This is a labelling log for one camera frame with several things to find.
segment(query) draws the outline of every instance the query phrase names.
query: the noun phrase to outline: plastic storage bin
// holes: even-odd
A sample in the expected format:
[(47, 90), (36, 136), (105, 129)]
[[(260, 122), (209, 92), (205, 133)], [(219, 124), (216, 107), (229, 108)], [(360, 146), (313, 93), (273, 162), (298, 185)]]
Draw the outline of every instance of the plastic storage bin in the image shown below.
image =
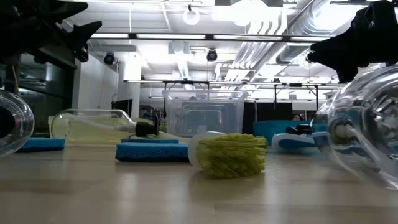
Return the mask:
[(167, 131), (190, 138), (198, 133), (242, 131), (246, 91), (165, 90)]

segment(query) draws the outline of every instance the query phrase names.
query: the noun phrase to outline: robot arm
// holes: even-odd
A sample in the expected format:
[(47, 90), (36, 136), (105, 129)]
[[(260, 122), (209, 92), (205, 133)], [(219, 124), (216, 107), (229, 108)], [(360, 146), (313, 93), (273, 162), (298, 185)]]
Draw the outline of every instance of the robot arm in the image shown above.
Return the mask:
[(88, 39), (102, 26), (101, 21), (74, 26), (72, 32), (60, 23), (87, 9), (85, 2), (55, 0), (3, 0), (0, 2), (0, 63), (46, 45), (65, 45), (81, 62), (88, 60)]
[(358, 67), (398, 62), (395, 3), (374, 1), (359, 10), (344, 33), (311, 45), (308, 60), (336, 70), (340, 83), (352, 81)]

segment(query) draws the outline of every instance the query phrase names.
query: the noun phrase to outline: clear plastic container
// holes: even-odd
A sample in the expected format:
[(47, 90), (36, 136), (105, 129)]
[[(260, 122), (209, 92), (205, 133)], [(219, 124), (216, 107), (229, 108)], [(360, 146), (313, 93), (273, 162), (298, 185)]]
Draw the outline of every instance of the clear plastic container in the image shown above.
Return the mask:
[(312, 121), (321, 152), (353, 174), (398, 190), (398, 66), (347, 84)]
[(69, 144), (118, 144), (135, 134), (135, 123), (122, 110), (68, 109), (56, 115), (51, 124), (54, 138)]
[(35, 119), (25, 101), (0, 90), (0, 124), (0, 157), (6, 157), (27, 142), (33, 133)]
[(167, 131), (190, 138), (198, 133), (242, 131), (246, 91), (165, 90)]

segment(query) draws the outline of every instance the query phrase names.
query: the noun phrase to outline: blue sponge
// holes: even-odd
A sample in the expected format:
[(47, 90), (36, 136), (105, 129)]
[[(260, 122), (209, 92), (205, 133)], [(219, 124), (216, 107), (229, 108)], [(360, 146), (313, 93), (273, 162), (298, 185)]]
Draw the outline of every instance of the blue sponge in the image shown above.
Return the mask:
[(145, 139), (145, 138), (128, 138), (122, 139), (122, 143), (174, 143), (178, 144), (178, 139)]
[(169, 143), (122, 143), (116, 159), (128, 162), (187, 162), (188, 146)]
[(29, 138), (26, 144), (17, 152), (61, 151), (65, 147), (64, 139)]

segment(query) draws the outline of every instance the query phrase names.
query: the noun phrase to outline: security camera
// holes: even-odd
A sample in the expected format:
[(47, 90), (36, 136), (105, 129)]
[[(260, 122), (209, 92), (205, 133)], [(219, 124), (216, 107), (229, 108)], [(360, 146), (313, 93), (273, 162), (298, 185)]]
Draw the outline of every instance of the security camera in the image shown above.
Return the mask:
[(217, 53), (215, 49), (210, 49), (209, 52), (207, 53), (207, 61), (209, 62), (214, 62), (217, 60)]
[(114, 52), (107, 52), (104, 57), (104, 63), (107, 65), (114, 65), (118, 62), (118, 59), (114, 56)]

